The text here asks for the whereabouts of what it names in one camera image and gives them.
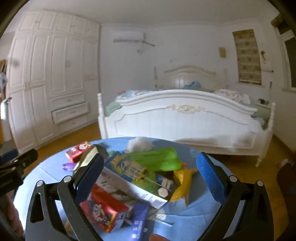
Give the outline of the yellow snack wrapper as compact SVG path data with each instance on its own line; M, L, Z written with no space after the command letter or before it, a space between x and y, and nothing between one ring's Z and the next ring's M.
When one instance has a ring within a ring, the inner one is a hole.
M173 179L175 184L177 184L177 188L173 192L170 202L183 200L185 206L188 206L192 176L198 172L197 168L174 170Z

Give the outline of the purple wrapper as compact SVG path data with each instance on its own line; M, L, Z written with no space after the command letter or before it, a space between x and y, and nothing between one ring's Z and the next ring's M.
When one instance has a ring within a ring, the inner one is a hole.
M149 205L147 203L137 202L134 204L129 241L142 240L148 210Z

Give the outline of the blue green milk carton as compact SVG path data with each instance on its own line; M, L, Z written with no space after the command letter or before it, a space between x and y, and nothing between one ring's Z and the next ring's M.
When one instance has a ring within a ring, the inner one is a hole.
M170 200L175 188L173 180L142 167L120 152L105 161L101 174L112 187L156 209Z

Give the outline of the green plastic wrapper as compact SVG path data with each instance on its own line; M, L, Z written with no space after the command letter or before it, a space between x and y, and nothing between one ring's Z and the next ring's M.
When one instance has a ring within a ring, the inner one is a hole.
M125 154L131 160L149 171L174 171L182 168L178 154L174 148Z

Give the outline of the red snack box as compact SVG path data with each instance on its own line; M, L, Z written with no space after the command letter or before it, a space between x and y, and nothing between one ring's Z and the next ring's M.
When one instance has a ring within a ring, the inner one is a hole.
M95 184L87 199L80 203L87 218L107 233L121 228L129 208Z

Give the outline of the red candy box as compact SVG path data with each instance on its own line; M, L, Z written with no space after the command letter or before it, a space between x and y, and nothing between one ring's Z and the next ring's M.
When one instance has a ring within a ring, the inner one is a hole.
M84 141L71 149L67 150L65 155L70 163L77 163L82 155L92 147L92 144L88 141Z

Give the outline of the blue tablecloth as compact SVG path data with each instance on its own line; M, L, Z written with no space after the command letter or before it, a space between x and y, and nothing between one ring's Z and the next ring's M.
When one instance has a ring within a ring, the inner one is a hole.
M105 144L108 151L122 151L127 147L128 141L132 138L108 138L93 141L93 144ZM200 153L193 148L182 144L149 138L155 149L175 148L179 160L186 163L188 167L196 167L196 156ZM72 175L71 172L64 171L62 164L66 162L65 149L49 157L34 168L23 181L15 194L14 205L19 213L23 228L26 228L27 212L37 181L43 180L46 184L60 182L64 176ZM151 233L162 235L169 240L197 240L210 224L217 213L220 203L211 196L200 173L196 173L192 178L189 205L181 207L182 202L169 202L163 206L164 211L162 222L147 220L145 227L148 229L144 233L142 240L148 240ZM128 240L130 236L130 225L122 227L114 232L107 233L100 227L94 225L95 230L103 240Z

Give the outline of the white built-in wardrobe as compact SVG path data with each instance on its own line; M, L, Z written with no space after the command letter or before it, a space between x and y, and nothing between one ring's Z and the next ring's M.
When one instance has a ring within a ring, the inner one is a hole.
M8 55L6 95L19 152L97 121L100 25L54 11L22 17Z

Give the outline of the white crumpled tissue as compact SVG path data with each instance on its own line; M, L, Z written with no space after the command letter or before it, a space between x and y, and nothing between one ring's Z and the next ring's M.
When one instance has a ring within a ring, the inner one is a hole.
M146 137L136 137L128 141L126 151L128 153L151 151L154 145Z

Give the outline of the patterned window blind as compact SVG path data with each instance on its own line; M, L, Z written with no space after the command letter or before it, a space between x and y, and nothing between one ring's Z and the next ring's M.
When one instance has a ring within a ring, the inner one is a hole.
M254 30L233 32L240 83L262 85L259 50Z

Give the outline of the white bed frame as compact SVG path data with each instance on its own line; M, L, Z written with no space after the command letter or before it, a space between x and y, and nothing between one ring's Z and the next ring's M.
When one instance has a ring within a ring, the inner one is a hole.
M156 91L118 100L120 109L106 115L102 94L98 123L102 138L160 138L209 154L266 156L273 136L275 103L266 128L251 108L214 94L226 77L197 66L180 66L155 77Z

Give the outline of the wall air conditioner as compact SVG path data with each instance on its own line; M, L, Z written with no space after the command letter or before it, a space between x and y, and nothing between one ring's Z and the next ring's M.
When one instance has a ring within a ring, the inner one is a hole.
M145 35L142 32L137 31L117 31L113 34L113 42L143 42Z

